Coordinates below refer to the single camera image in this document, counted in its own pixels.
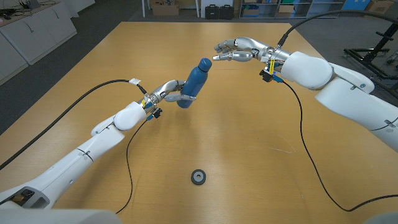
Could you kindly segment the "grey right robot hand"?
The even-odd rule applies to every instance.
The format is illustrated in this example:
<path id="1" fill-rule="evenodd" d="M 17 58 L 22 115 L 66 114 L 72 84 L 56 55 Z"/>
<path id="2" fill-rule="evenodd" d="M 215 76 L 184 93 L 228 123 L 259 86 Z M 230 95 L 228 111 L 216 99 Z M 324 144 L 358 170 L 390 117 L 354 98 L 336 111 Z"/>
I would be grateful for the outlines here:
<path id="1" fill-rule="evenodd" d="M 238 37 L 220 42 L 214 47 L 218 53 L 212 57 L 213 61 L 235 60 L 238 62 L 248 62 L 251 59 L 261 61 L 269 50 L 274 48 L 258 40 L 249 37 Z"/>

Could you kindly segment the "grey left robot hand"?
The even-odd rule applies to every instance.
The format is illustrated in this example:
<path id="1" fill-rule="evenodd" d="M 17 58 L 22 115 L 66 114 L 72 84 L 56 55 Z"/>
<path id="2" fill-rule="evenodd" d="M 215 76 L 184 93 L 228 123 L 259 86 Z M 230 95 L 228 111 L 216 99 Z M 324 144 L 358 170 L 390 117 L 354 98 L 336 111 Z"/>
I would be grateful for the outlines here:
<path id="1" fill-rule="evenodd" d="M 185 81 L 183 80 L 170 80 L 150 93 L 148 99 L 151 100 L 153 104 L 160 103 L 162 100 L 167 102 L 195 101 L 195 96 L 184 95 L 182 93 L 172 94 L 172 92 L 181 91 L 184 85 Z"/>

